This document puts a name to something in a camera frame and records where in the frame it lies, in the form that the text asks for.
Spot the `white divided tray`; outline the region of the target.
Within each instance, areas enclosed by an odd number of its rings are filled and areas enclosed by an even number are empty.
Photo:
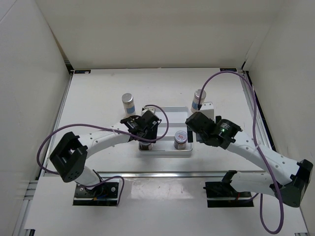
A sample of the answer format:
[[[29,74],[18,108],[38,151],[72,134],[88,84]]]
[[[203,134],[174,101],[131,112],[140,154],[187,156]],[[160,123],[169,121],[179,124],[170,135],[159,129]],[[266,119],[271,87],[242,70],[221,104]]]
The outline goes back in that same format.
[[[160,140],[153,143],[152,150],[140,151],[145,155],[161,155],[161,156],[180,156],[188,157],[192,153],[192,143],[188,143],[184,150],[177,150],[174,148],[174,135],[177,131],[185,131],[187,133],[187,126],[185,124],[189,115],[187,107],[163,107],[161,110],[156,108],[155,115],[161,119],[158,126],[157,137],[162,137]]]

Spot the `blue-label salt shaker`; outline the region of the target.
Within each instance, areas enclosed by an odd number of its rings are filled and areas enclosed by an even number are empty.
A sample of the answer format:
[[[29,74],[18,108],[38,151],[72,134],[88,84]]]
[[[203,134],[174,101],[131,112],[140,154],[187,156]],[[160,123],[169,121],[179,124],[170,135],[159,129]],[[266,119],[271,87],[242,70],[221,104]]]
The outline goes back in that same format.
[[[122,103],[124,106],[125,116],[129,117],[136,114],[134,98],[131,93],[125,93],[122,95]]]
[[[201,93],[201,89],[197,89],[195,92],[194,92],[194,97],[193,97],[193,100],[192,100],[192,104],[191,104],[191,112],[194,113],[194,112],[197,112],[198,111],[198,104],[199,104],[199,99],[201,98],[200,100],[200,103],[203,103],[205,98],[206,98],[206,91],[203,91]]]

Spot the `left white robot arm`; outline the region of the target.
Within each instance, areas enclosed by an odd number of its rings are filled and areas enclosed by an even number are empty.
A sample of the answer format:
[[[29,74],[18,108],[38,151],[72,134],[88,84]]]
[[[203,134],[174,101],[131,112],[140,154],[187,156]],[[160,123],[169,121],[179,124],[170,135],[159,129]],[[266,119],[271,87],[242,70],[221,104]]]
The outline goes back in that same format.
[[[154,143],[160,122],[161,119],[147,110],[142,116],[124,118],[105,130],[85,135],[68,132],[51,153],[50,161],[63,182],[74,181],[86,186],[86,191],[97,197],[103,192],[103,184],[96,173],[86,166],[86,160],[104,149],[133,140]]]

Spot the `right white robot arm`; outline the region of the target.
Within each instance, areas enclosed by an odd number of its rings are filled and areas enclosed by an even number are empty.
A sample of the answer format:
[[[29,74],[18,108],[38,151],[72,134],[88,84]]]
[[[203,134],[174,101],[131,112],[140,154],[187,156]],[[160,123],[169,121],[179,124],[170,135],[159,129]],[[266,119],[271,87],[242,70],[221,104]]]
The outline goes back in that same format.
[[[311,179],[310,161],[298,162],[255,144],[240,126],[227,119],[214,121],[196,112],[185,123],[196,134],[198,142],[237,154],[265,171],[258,174],[230,170],[214,184],[213,192],[221,190],[229,197],[238,192],[256,192],[281,199],[290,207],[300,206]]]

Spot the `aluminium table edge rail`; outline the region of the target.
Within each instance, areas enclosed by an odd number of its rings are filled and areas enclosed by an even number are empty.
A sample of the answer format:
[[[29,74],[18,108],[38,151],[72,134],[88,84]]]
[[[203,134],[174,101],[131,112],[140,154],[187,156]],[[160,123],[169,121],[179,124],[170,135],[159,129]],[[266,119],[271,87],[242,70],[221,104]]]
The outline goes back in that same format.
[[[125,178],[154,178],[154,177],[223,177],[226,172],[196,172],[196,173],[97,173],[89,168],[78,171],[69,171],[64,175],[58,172],[51,172],[49,170],[43,171],[43,177],[57,177],[59,176],[63,182],[68,183],[75,181],[78,185],[84,185],[92,188],[104,182],[114,180],[124,180]]]

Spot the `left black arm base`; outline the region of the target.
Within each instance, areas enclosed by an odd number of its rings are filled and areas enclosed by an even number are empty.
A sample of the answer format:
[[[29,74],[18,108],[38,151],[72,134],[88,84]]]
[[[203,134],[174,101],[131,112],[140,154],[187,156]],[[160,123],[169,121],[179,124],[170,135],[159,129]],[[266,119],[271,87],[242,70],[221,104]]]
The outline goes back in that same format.
[[[107,178],[101,182],[101,185],[91,189],[77,185],[72,205],[117,207],[120,203],[124,186],[125,179],[122,176]]]

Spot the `white-lid spice jar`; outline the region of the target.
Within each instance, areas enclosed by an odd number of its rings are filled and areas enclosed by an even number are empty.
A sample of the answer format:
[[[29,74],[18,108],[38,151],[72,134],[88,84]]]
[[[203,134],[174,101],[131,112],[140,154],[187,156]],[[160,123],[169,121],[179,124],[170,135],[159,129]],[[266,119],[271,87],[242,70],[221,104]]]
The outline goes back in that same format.
[[[174,135],[174,148],[177,150],[184,150],[188,141],[188,135],[185,131],[177,131]]]
[[[139,149],[141,151],[149,151],[149,150],[152,150],[152,148],[153,148],[153,143],[139,142]]]

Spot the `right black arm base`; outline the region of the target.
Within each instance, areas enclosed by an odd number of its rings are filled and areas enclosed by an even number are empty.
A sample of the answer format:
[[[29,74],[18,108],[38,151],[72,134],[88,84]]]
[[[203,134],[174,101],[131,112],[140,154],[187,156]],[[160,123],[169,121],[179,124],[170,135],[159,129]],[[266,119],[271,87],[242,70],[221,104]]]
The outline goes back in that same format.
[[[221,181],[205,182],[208,208],[254,207],[251,192],[237,192],[230,184],[235,170],[228,171]]]

